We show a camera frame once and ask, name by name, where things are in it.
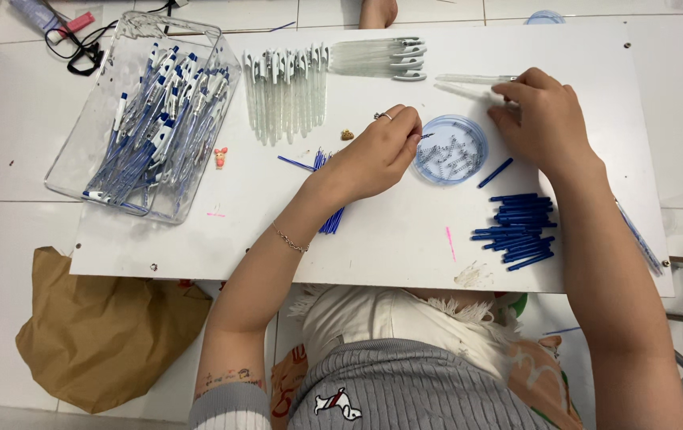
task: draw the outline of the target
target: left hand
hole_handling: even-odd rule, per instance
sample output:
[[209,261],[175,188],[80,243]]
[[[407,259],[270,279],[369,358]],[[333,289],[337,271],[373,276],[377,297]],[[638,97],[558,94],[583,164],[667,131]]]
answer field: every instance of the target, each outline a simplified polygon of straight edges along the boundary
[[418,111],[397,105],[368,125],[346,148],[310,175],[309,185],[330,194],[333,204],[346,206],[390,189],[415,157],[422,126]]

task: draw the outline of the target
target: gray knit sweater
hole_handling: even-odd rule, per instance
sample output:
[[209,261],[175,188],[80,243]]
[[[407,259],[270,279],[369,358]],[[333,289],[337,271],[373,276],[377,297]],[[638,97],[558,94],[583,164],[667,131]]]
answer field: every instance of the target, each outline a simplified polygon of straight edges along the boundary
[[[269,428],[256,386],[229,383],[205,393],[191,428]],[[438,347],[413,340],[366,340],[337,347],[310,369],[289,428],[554,428],[508,388]]]

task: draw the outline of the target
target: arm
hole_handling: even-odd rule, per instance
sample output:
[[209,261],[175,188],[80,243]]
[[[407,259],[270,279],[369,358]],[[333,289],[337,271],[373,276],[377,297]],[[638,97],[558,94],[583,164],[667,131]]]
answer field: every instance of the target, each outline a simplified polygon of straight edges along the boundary
[[415,157],[421,119],[397,105],[309,176],[270,224],[214,302],[206,323],[195,398],[216,386],[247,382],[266,388],[264,331],[285,300],[301,260],[278,233],[306,249],[327,218],[355,200],[399,182]]
[[565,290],[591,351],[600,428],[683,428],[683,390],[665,309],[588,144],[575,91],[538,69],[493,88],[522,107],[488,113],[551,181]]

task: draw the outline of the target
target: white table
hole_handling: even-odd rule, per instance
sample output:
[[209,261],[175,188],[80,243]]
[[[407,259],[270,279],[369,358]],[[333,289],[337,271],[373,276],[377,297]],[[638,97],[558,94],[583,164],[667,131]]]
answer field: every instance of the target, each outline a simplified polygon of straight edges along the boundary
[[[444,114],[466,115],[489,140],[489,160],[480,173],[454,187],[425,183],[410,169],[400,184],[380,196],[355,202],[345,211],[336,235],[318,235],[302,259],[295,281],[495,291],[563,292],[561,243],[552,259],[507,272],[501,254],[469,238],[489,225],[490,196],[539,192],[553,197],[550,184],[533,166],[516,160],[479,190],[477,183],[509,153],[485,105],[436,90],[439,73],[512,74],[539,66],[572,84],[585,113],[595,151],[607,164],[616,197],[659,259],[667,259],[665,234],[647,143],[644,117],[628,40],[622,25],[468,27],[421,31],[296,32],[232,34],[235,52],[268,47],[304,47],[312,42],[418,35],[429,43],[425,72],[418,83],[328,75],[324,125],[289,145],[262,146],[248,126],[246,97],[239,85],[217,147],[227,146],[221,171],[204,175],[188,219],[180,226],[84,205],[71,272],[112,276],[226,279],[246,248],[270,225],[306,178],[307,172],[276,159],[283,155],[311,163],[319,146],[336,151],[342,129],[359,134],[396,103],[419,110],[424,121]],[[218,211],[225,217],[207,213]],[[552,218],[557,218],[556,211]],[[445,228],[455,251],[453,260]],[[550,233],[561,237],[558,229]],[[470,285],[456,282],[464,269],[480,269]],[[670,276],[655,279],[663,296],[673,295]]]

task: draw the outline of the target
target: sweater sleeve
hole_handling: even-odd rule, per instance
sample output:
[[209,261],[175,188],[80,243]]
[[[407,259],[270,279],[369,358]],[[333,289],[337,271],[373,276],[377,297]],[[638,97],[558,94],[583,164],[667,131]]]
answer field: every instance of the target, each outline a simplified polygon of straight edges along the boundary
[[258,386],[227,383],[208,390],[190,410],[191,430],[270,430],[270,404]]

